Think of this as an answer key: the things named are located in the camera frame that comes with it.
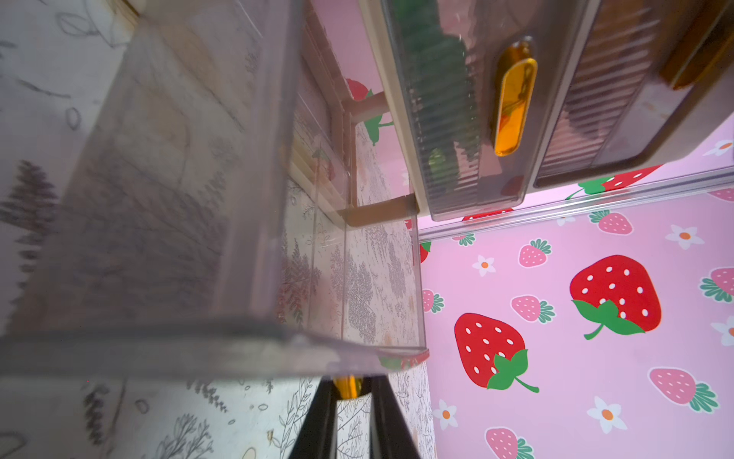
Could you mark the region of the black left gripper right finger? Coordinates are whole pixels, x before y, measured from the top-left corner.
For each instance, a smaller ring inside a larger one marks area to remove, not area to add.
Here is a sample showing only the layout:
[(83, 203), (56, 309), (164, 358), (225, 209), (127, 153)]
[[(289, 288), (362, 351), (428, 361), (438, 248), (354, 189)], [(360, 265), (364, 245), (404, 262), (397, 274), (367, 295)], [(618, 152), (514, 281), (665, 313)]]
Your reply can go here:
[(420, 453), (389, 379), (386, 376), (374, 376), (369, 383), (372, 395), (369, 457), (419, 459)]

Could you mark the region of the clear smoky bottom drawer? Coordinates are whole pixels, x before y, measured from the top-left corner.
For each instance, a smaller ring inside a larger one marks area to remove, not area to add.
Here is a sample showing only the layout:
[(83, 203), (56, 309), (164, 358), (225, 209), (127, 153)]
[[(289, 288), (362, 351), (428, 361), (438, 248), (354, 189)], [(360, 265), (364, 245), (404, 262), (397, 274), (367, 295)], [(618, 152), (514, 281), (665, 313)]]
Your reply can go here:
[(310, 1), (1, 5), (1, 371), (372, 376), (427, 360)]

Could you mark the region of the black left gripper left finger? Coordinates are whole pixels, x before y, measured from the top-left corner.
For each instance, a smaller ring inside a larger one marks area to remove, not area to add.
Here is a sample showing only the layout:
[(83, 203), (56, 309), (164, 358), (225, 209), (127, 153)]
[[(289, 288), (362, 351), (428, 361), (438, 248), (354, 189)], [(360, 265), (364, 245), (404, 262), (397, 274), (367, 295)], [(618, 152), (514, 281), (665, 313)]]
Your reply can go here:
[(322, 379), (294, 446), (290, 459), (335, 459), (338, 456), (338, 389)]

